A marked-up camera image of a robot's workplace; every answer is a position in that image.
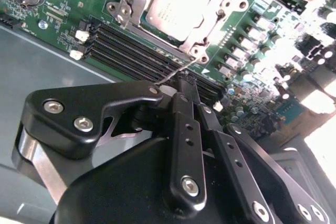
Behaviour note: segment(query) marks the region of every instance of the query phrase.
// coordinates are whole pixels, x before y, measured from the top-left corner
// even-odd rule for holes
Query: mounting screw
[[[43,105],[43,108],[45,109],[45,111],[52,113],[52,114],[58,114],[64,110],[63,105],[56,101],[46,102]]]
[[[196,197],[198,195],[198,185],[191,178],[184,178],[182,180],[182,187],[192,197]]]
[[[308,212],[308,210],[307,210],[303,205],[301,205],[301,204],[298,204],[298,208],[299,208],[301,214],[302,214],[307,220],[311,221],[312,218],[311,218],[311,215],[310,215],[310,213]]]
[[[238,129],[237,126],[232,126],[233,130],[237,133],[237,134],[241,134],[242,132],[240,131],[240,129]]]
[[[324,221],[324,216],[323,214],[320,212],[319,209],[317,209],[315,206],[311,205],[311,210],[313,211],[313,213],[317,216],[317,218],[319,218],[320,221]]]
[[[157,90],[155,88],[149,88],[149,91],[151,91],[153,94],[157,94]]]
[[[45,29],[48,28],[48,23],[45,22],[44,20],[40,20],[40,21],[38,22],[38,27],[39,27],[40,29],[42,29],[42,30],[45,30]]]
[[[207,106],[203,106],[203,109],[206,113],[211,114],[211,109],[209,109]]]
[[[253,201],[253,210],[256,213],[256,215],[263,221],[268,222],[269,221],[269,214],[266,210],[266,208],[260,204],[257,201]]]
[[[90,119],[85,118],[83,116],[77,118],[74,121],[74,126],[76,129],[83,131],[83,132],[89,132],[93,129],[93,123]]]

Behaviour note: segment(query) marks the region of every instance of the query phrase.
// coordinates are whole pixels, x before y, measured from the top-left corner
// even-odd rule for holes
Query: black bracket
[[[258,184],[267,185],[261,190],[271,195],[276,214],[284,223],[329,223],[329,217],[319,204],[303,190],[248,134],[236,124],[227,129],[239,148],[252,160],[250,167],[261,171],[255,174]]]
[[[21,122],[30,136],[67,158],[79,159],[94,150],[104,118],[117,122],[126,109],[157,105],[162,97],[148,81],[39,90],[27,97]]]

